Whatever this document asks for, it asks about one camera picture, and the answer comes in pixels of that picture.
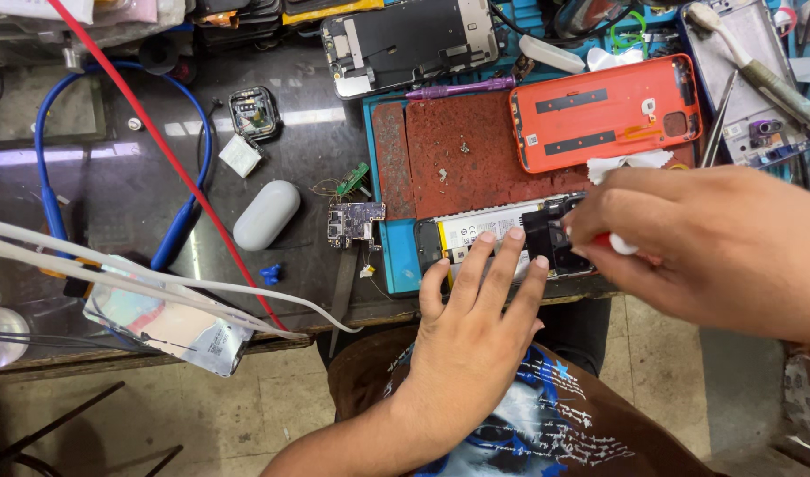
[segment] white cable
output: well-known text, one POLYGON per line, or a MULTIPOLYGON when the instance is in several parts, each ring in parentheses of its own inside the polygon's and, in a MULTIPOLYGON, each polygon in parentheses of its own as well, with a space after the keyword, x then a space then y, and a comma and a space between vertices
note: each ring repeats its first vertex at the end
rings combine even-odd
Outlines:
POLYGON ((357 329, 348 328, 347 326, 343 325, 342 323, 334 319, 334 317, 332 317, 326 310, 323 310, 316 303, 308 301, 307 299, 295 297, 293 295, 287 295, 262 288, 247 287, 244 285, 235 285, 235 284, 224 284, 221 282, 210 282, 207 280, 196 280, 194 278, 185 278, 183 276, 173 276, 167 275, 166 273, 155 272, 143 266, 136 265, 130 262, 121 261, 112 256, 105 255, 101 252, 97 252, 92 249, 88 249, 87 247, 82 247, 81 245, 78 244, 73 244, 65 240, 60 240, 59 238, 54 238, 49 235, 45 235, 44 233, 39 233, 33 230, 16 227, 4 222, 0 222, 0 235, 2 237, 8 237, 10 239, 16 239, 21 240, 23 242, 29 242, 31 244, 37 244, 49 249, 60 250, 61 252, 66 252, 70 255, 83 257, 87 260, 101 263, 102 265, 112 266, 124 272, 134 273, 138 276, 150 278, 158 282, 164 282, 166 284, 178 284, 188 287, 234 291, 238 293, 246 293, 251 295, 262 295, 266 296, 267 298, 283 299, 285 301, 290 301, 311 308, 312 310, 322 315, 325 319, 329 320, 337 328, 347 333, 357 333, 358 331, 361 331, 361 329, 363 329, 363 328, 357 329))
POLYGON ((17 245, 8 244, 2 240, 0 240, 0 257, 23 261, 25 263, 29 263, 30 265, 39 266, 47 270, 64 273, 67 276, 74 276, 76 278, 89 280, 98 284, 105 284, 114 288, 124 289, 139 295, 163 299, 165 301, 171 301, 178 303, 179 305, 186 305, 188 307, 195 307, 218 316, 227 322, 232 322, 245 328, 263 331, 265 333, 276 333, 284 338, 293 340, 306 337, 304 334, 285 332, 275 329, 266 322, 262 322, 242 310, 225 307, 219 304, 195 301, 181 295, 176 295, 172 292, 166 291, 165 289, 134 280, 128 276, 121 276, 116 273, 93 272, 92 270, 82 268, 82 264, 76 261, 51 255, 39 254, 31 250, 23 249, 22 247, 18 247, 17 245))

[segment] orange phone back cover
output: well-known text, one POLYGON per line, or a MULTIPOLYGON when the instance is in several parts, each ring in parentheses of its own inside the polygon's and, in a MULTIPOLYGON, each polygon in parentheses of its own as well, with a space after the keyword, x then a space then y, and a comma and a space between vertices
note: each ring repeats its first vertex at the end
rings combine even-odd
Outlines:
POLYGON ((530 173, 664 148, 702 133, 686 54, 517 87, 509 99, 530 173))

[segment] purple screwdriver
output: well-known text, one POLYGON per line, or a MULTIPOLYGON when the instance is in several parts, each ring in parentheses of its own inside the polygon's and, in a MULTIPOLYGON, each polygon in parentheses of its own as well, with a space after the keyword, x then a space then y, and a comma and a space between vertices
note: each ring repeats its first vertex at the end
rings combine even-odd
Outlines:
POLYGON ((412 92, 407 92, 399 96, 388 96, 385 99, 406 98, 410 101, 423 99, 437 99, 462 94, 464 92, 477 91, 499 91, 501 89, 513 89, 517 86, 517 81, 513 76, 505 78, 491 78, 478 83, 459 86, 429 86, 412 92))

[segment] brown shirt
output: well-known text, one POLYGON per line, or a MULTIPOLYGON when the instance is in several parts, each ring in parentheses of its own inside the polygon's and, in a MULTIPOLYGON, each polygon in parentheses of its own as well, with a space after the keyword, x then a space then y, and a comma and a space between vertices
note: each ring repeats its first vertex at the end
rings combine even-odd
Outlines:
MULTIPOLYGON (((408 376, 417 327, 349 346, 329 367, 338 415, 355 417, 408 376)), ((533 344, 502 402, 448 455, 409 475, 714 476, 599 379, 533 344)))

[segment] black tape strip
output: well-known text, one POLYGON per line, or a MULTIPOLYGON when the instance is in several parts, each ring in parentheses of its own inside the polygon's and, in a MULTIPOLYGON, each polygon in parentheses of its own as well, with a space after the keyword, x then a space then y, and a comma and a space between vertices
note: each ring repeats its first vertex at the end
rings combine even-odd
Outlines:
POLYGON ((548 113, 550 111, 566 110, 574 106, 581 106, 582 104, 597 103, 598 101, 605 101, 609 98, 609 90, 603 88, 596 91, 580 92, 573 96, 564 96, 562 98, 548 99, 535 103, 537 113, 548 113))
POLYGON ((547 151, 547 155, 557 155, 577 149, 590 148, 597 144, 613 143, 616 140, 617 135, 614 134, 614 131, 606 131, 600 132, 599 134, 591 134, 590 136, 577 137, 576 139, 567 139, 566 141, 559 141, 558 143, 546 144, 543 148, 547 151))

